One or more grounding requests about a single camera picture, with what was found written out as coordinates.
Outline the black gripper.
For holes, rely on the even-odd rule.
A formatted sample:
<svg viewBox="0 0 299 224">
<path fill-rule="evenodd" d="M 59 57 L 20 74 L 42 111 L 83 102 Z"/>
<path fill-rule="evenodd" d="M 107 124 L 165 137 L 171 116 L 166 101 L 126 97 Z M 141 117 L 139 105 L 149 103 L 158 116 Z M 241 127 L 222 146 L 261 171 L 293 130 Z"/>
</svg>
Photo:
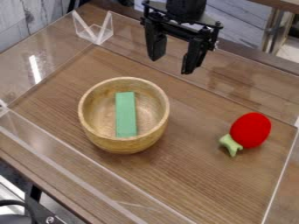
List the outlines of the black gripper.
<svg viewBox="0 0 299 224">
<path fill-rule="evenodd" d="M 221 21 L 206 14 L 207 0 L 145 0 L 143 20 L 154 20 L 179 39 L 194 38 L 189 51 L 183 56 L 182 74 L 191 74 L 202 65 L 209 50 L 215 49 L 219 32 L 223 29 Z M 153 61 L 166 54 L 167 37 L 158 24 L 145 25 L 147 54 Z"/>
</svg>

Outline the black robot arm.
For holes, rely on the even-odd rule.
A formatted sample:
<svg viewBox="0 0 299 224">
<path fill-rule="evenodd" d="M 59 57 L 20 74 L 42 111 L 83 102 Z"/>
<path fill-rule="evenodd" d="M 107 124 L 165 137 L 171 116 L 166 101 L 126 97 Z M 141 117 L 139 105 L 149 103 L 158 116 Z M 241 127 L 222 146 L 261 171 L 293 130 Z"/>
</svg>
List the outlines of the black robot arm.
<svg viewBox="0 0 299 224">
<path fill-rule="evenodd" d="M 202 66 L 209 51 L 218 44 L 223 23 L 206 13 L 207 0 L 145 0 L 145 27 L 147 54 L 153 61 L 166 55 L 167 36 L 189 43 L 182 59 L 182 74 L 191 74 Z"/>
</svg>

